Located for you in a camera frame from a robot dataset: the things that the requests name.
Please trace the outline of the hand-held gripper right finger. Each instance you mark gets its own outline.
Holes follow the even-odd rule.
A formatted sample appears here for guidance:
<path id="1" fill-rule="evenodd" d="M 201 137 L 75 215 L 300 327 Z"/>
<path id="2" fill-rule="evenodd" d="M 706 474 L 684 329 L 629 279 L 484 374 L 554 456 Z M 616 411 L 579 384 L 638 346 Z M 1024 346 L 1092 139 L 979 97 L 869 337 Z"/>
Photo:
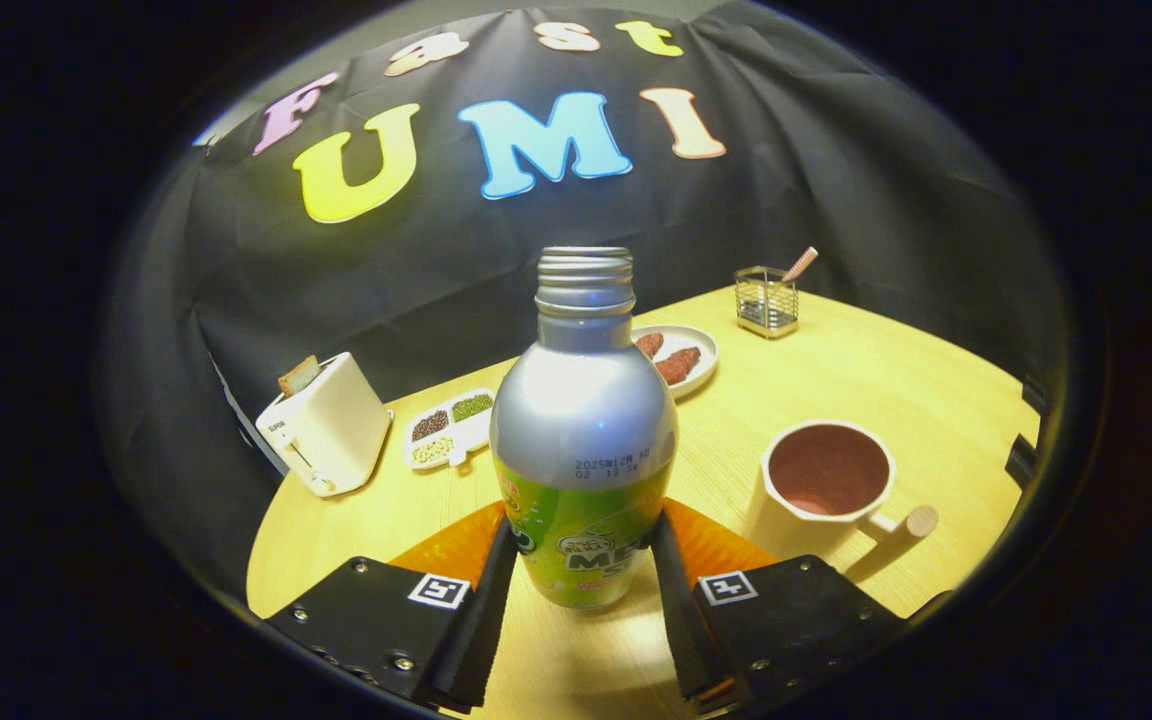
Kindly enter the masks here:
<path id="1" fill-rule="evenodd" d="M 915 624 L 826 560 L 776 559 L 673 498 L 652 553 L 679 688 L 698 714 L 772 714 Z"/>

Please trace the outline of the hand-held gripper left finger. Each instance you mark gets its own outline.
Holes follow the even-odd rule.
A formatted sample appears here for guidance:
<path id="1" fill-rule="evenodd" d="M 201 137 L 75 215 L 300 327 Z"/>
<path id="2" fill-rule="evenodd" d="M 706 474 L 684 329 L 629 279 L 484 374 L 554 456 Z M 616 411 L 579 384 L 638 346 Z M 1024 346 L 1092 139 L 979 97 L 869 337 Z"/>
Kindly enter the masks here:
<path id="1" fill-rule="evenodd" d="M 485 702 L 517 544 L 502 502 L 381 561 L 356 555 L 270 617 L 353 684 L 430 710 Z"/>

